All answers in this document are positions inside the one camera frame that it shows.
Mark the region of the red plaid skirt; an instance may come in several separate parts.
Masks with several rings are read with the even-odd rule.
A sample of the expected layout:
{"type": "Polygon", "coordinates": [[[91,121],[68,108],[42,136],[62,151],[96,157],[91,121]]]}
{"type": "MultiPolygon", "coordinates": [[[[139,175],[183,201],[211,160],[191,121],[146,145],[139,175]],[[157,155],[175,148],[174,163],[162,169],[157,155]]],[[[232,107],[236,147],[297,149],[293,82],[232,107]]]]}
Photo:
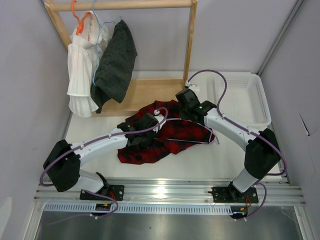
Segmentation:
{"type": "Polygon", "coordinates": [[[191,121],[180,120],[180,104],[176,100],[154,101],[125,119],[133,124],[144,114],[153,114],[159,108],[168,110],[167,122],[161,127],[150,146],[128,146],[119,149],[117,157],[123,164],[154,164],[169,154],[178,154],[196,144],[209,144],[215,139],[211,129],[191,121]]]}

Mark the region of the lilac plastic hanger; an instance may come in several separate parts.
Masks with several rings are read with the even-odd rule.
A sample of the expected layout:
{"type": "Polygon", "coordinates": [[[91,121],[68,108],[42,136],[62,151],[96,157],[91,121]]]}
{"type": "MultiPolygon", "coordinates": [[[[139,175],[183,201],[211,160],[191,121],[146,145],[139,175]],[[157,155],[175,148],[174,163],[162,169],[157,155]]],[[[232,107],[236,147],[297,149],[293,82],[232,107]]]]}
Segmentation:
{"type": "Polygon", "coordinates": [[[160,129],[156,138],[166,148],[189,148],[193,145],[208,145],[215,141],[216,135],[210,128],[189,120],[170,118],[160,129]]]}

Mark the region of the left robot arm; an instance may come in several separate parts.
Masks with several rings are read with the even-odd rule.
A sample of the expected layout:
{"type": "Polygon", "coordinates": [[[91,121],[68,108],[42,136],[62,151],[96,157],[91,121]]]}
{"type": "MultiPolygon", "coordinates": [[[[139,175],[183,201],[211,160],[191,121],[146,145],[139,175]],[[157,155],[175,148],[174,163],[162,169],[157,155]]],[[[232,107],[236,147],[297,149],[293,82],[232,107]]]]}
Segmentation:
{"type": "Polygon", "coordinates": [[[43,164],[50,186],[63,193],[72,188],[80,190],[81,200],[115,199],[116,191],[99,172],[88,172],[82,166],[115,150],[132,146],[147,148],[166,122],[156,111],[145,113],[137,120],[122,122],[114,129],[89,141],[68,143],[58,141],[43,164]]]}

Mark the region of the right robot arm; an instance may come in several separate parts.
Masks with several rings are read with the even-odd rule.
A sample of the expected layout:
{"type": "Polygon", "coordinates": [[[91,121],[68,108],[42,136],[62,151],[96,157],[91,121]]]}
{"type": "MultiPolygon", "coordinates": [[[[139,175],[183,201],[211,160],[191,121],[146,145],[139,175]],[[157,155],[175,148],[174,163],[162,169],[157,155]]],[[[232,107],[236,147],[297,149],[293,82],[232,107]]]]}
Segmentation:
{"type": "Polygon", "coordinates": [[[274,132],[250,130],[243,123],[224,115],[219,107],[206,100],[200,102],[194,91],[183,89],[175,95],[180,104],[180,117],[217,130],[236,143],[245,152],[244,168],[228,185],[228,193],[223,197],[239,202],[246,197],[248,189],[262,180],[281,160],[274,132]]]}

